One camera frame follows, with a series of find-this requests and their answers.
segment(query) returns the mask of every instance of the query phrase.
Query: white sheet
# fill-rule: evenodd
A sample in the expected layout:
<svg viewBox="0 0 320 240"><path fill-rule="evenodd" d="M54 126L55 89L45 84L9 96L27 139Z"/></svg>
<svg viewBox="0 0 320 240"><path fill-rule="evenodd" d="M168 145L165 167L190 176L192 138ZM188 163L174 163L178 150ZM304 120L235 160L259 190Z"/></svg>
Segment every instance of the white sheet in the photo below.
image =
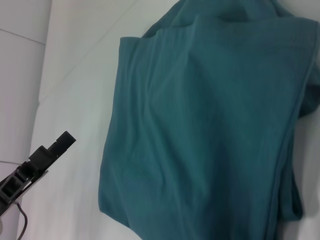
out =
<svg viewBox="0 0 320 240"><path fill-rule="evenodd" d="M77 142L23 197L29 217L25 240L139 239L99 212L99 169L112 112L119 39L141 36L175 2L53 0L31 152L50 146L65 130ZM295 13L320 20L318 0L285 3ZM320 111L297 129L295 166L306 217L285 227L283 235L287 240L318 240ZM19 232L23 224L20 218Z"/></svg>

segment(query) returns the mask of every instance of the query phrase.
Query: teal fabric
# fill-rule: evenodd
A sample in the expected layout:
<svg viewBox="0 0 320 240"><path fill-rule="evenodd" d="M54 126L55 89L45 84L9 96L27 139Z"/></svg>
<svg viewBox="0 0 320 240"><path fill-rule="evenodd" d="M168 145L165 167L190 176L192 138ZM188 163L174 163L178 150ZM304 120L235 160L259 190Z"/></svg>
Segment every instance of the teal fabric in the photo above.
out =
<svg viewBox="0 0 320 240"><path fill-rule="evenodd" d="M99 208L143 240L274 240L302 216L299 116L319 103L317 22L269 0L181 0L120 40Z"/></svg>

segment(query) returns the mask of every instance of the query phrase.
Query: fabric fold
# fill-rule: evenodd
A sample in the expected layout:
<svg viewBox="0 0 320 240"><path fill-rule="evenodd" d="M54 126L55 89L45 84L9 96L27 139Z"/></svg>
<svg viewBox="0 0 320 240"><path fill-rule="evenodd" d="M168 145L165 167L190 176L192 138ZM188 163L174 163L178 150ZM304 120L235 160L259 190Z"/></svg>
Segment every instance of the fabric fold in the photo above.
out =
<svg viewBox="0 0 320 240"><path fill-rule="evenodd" d="M298 117L319 24L273 1L181 0L120 40L99 208L143 240L274 240L302 217Z"/></svg>

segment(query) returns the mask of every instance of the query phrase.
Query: folded cloth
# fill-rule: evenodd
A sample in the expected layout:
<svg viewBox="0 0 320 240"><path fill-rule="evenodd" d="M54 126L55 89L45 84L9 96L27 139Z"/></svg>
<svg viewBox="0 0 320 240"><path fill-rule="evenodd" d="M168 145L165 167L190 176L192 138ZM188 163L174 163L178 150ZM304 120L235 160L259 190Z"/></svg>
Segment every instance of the folded cloth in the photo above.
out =
<svg viewBox="0 0 320 240"><path fill-rule="evenodd" d="M270 0L181 0L120 40L99 208L143 240L274 240L302 206L299 116L319 103L317 22Z"/></svg>

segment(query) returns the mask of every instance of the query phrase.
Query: white surface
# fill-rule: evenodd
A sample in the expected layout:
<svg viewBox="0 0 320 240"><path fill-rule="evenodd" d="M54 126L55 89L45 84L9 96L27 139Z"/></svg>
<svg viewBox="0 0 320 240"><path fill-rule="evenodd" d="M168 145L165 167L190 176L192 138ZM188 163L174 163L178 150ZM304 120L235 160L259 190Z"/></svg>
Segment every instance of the white surface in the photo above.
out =
<svg viewBox="0 0 320 240"><path fill-rule="evenodd" d="M112 113L120 37L141 36L174 3L137 1L40 104L31 152L40 145L49 147L66 130L77 141L23 197L22 207L29 216L25 240L139 239L99 211L100 164ZM19 231L23 222L20 217Z"/></svg>
<svg viewBox="0 0 320 240"><path fill-rule="evenodd" d="M53 0L41 102L137 0Z"/></svg>
<svg viewBox="0 0 320 240"><path fill-rule="evenodd" d="M0 31L0 160L28 159L45 46Z"/></svg>
<svg viewBox="0 0 320 240"><path fill-rule="evenodd" d="M0 0L0 29L46 43L51 0Z"/></svg>
<svg viewBox="0 0 320 240"><path fill-rule="evenodd" d="M24 239L138 240L133 232L100 213L98 208L99 168L112 112L119 38L141 36L176 1L121 0L112 5L113 0L83 0L77 2L79 8L74 11L69 5L74 0L64 1L53 0L41 103L31 151L40 145L50 146L65 130L77 142L24 196L22 207L29 215ZM303 2L320 5L315 0ZM299 12L298 0L286 0L288 4ZM308 17L311 11L303 9L301 14ZM95 15L102 16L103 21ZM317 206L320 193L319 119L317 112L304 119L297 130L295 165L300 170L298 186L302 189L306 218L298 226L293 223L288 226L289 231L284 233L286 240L320 236L320 213L313 207ZM307 130L308 121L313 124Z"/></svg>
<svg viewBox="0 0 320 240"><path fill-rule="evenodd" d="M17 168L16 165L8 163L0 163L0 180L6 178ZM18 229L19 210L16 206L12 206L1 217L3 231L0 235L0 240L15 240Z"/></svg>

